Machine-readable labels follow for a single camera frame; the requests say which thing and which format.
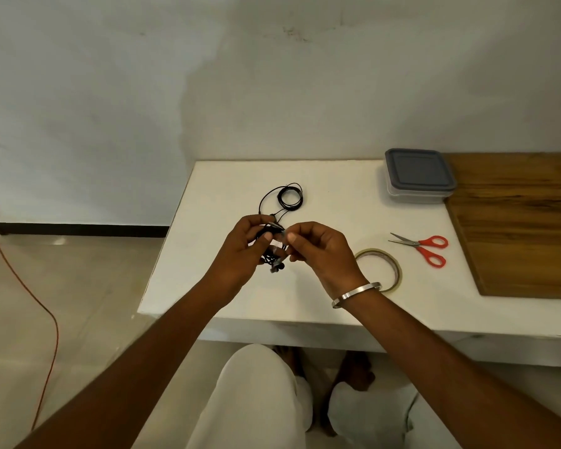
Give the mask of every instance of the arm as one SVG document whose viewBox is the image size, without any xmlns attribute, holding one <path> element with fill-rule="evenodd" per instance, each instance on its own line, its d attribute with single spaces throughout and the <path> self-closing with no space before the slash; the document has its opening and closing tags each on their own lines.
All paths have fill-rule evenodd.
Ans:
<svg viewBox="0 0 561 449">
<path fill-rule="evenodd" d="M 334 299 L 369 283 L 340 232 L 287 229 L 291 261 L 305 261 Z M 464 448 L 561 448 L 561 418 L 493 377 L 376 290 L 344 303 L 407 374 Z"/>
<path fill-rule="evenodd" d="M 205 325 L 254 274 L 268 215 L 242 218 L 208 272 L 112 365 L 17 447 L 130 448 Z"/>
</svg>

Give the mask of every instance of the black cable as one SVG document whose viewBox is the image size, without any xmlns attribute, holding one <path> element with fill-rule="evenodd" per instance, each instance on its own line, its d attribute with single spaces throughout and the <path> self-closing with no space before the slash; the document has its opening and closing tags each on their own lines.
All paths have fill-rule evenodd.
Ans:
<svg viewBox="0 0 561 449">
<path fill-rule="evenodd" d="M 258 214 L 262 214 L 262 203 L 264 202 L 264 199 L 268 195 L 272 194 L 277 189 L 281 189 L 278 192 L 278 195 L 276 196 L 276 199 L 278 200 L 279 204 L 281 205 L 281 208 L 278 211 L 276 211 L 275 213 L 270 214 L 270 215 L 273 215 L 276 219 L 276 222 L 278 223 L 278 222 L 281 221 L 280 219 L 282 219 L 283 216 L 286 213 L 288 213 L 289 211 L 296 211 L 299 208 L 301 208 L 301 205 L 303 204 L 303 189 L 301 188 L 301 184 L 299 184 L 298 182 L 290 182 L 286 186 L 279 186 L 279 187 L 276 187 L 276 188 L 272 189 L 270 192 L 268 192 L 268 194 L 264 195 L 262 197 L 262 199 L 260 200 L 260 204 L 258 205 Z M 297 203 L 286 203 L 282 199 L 282 196 L 286 192 L 290 192 L 290 191 L 295 192 L 297 195 L 299 195 L 299 201 Z M 283 210 L 284 210 L 284 213 L 279 218 L 277 218 L 276 215 Z"/>
<path fill-rule="evenodd" d="M 266 195 L 264 195 L 264 197 L 262 197 L 262 199 L 260 200 L 260 204 L 258 205 L 258 214 L 262 214 L 262 203 L 264 202 L 264 199 L 277 189 L 281 189 L 278 192 L 278 195 L 276 196 L 276 199 L 278 200 L 279 204 L 281 205 L 281 208 L 278 211 L 276 211 L 275 213 L 270 214 L 270 215 L 274 216 L 274 218 L 276 220 L 276 223 L 266 224 L 255 235 L 255 239 L 258 239 L 260 236 L 262 236 L 262 234 L 264 234 L 266 232 L 270 232 L 270 233 L 272 233 L 272 235 L 283 233 L 285 231 L 285 228 L 279 223 L 281 221 L 280 219 L 282 219 L 283 216 L 287 212 L 298 210 L 301 207 L 301 205 L 303 204 L 303 189 L 301 188 L 301 185 L 298 182 L 291 182 L 291 183 L 287 184 L 286 186 L 276 187 L 276 188 L 272 189 L 270 192 L 268 192 Z M 290 192 L 290 191 L 295 192 L 297 195 L 299 195 L 299 201 L 297 203 L 286 203 L 282 199 L 282 196 L 286 192 Z M 284 211 L 284 213 L 277 219 L 276 215 L 281 211 Z M 280 258 L 280 257 L 278 255 L 275 255 L 274 253 L 272 253 L 272 250 L 270 248 L 266 249 L 266 251 L 262 255 L 262 260 L 264 261 L 264 263 L 269 264 L 270 266 L 272 266 L 273 263 L 278 260 L 278 258 Z M 283 269 L 284 267 L 285 267 L 285 265 L 280 263 L 280 264 L 277 264 L 276 266 L 274 266 L 273 269 L 271 269 L 270 271 L 276 272 L 280 269 Z"/>
</svg>

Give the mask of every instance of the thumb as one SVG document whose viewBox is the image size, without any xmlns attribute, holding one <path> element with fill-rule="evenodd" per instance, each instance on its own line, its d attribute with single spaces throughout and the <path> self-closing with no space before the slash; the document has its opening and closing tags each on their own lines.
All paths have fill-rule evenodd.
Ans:
<svg viewBox="0 0 561 449">
<path fill-rule="evenodd" d="M 249 250 L 259 259 L 264 252 L 266 252 L 266 249 L 270 245 L 270 241 L 272 241 L 272 233 L 266 232 L 255 240 L 255 242 L 249 247 Z"/>
<path fill-rule="evenodd" d="M 287 242 L 298 251 L 308 262 L 311 262 L 318 254 L 318 248 L 300 234 L 288 233 Z"/>
</svg>

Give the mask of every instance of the white wall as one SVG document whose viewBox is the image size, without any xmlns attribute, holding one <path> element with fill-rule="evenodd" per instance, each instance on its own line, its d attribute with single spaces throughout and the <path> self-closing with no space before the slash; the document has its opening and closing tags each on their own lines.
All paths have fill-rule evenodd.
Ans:
<svg viewBox="0 0 561 449">
<path fill-rule="evenodd" d="M 166 225 L 194 158 L 561 151 L 561 0 L 0 0 L 0 220 Z"/>
</svg>

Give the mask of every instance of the red wire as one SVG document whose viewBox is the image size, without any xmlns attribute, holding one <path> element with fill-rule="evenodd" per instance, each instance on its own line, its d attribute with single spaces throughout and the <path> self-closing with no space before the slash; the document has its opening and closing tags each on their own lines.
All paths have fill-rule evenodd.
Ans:
<svg viewBox="0 0 561 449">
<path fill-rule="evenodd" d="M 56 346 L 54 347 L 54 355 L 52 356 L 52 363 L 50 364 L 50 370 L 48 371 L 48 376 L 46 376 L 46 382 L 44 383 L 44 388 L 42 389 L 42 395 L 40 396 L 39 403 L 37 404 L 37 411 L 35 412 L 35 418 L 33 419 L 33 424 L 31 425 L 31 431 L 33 431 L 35 430 L 37 419 L 39 418 L 39 412 L 42 409 L 42 402 L 44 401 L 44 395 L 46 393 L 46 388 L 48 387 L 50 375 L 52 374 L 52 370 L 54 369 L 54 362 L 56 361 L 56 353 L 58 353 L 58 343 L 60 340 L 58 321 L 56 321 L 56 317 L 54 317 L 54 314 L 50 312 L 50 310 L 44 304 L 42 304 L 42 302 L 33 294 L 33 292 L 29 289 L 29 287 L 23 283 L 21 278 L 18 276 L 18 274 L 15 272 L 11 264 L 8 262 L 7 257 L 4 255 L 4 252 L 2 251 L 2 248 L 0 248 L 0 255 L 2 256 L 4 262 L 7 264 L 8 269 L 11 270 L 12 274 L 17 278 L 21 286 L 25 288 L 25 291 L 31 295 L 31 297 L 42 307 L 42 309 L 44 309 L 50 315 L 50 317 L 52 317 L 52 320 L 54 321 L 54 326 L 56 327 Z"/>
</svg>

